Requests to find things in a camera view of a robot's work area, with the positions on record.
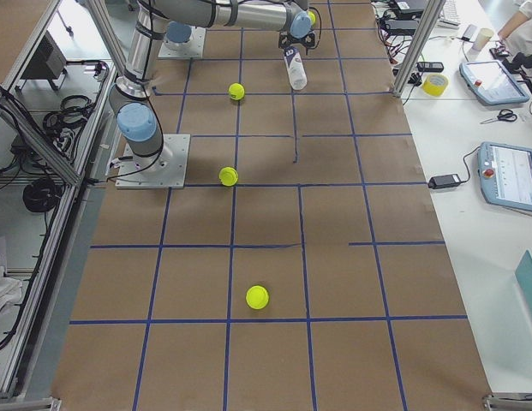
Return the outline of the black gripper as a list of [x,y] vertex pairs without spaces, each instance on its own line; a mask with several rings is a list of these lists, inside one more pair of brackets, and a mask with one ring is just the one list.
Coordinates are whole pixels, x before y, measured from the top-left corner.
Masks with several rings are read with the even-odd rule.
[[305,48],[315,48],[317,39],[315,33],[308,33],[301,38],[296,38],[290,33],[280,33],[278,37],[278,47],[288,48],[291,45],[303,45]]

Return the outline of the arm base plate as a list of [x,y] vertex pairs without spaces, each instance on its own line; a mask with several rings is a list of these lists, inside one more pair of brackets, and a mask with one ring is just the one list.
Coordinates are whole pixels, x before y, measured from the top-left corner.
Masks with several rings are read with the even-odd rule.
[[190,148],[189,134],[166,134],[163,150],[159,155],[141,158],[133,154],[129,144],[123,156],[130,157],[120,163],[115,185],[118,189],[183,188]]
[[167,35],[164,36],[158,58],[159,59],[201,59],[204,54],[206,39],[206,29],[201,27],[192,27],[192,33],[189,40],[184,43],[171,41]]

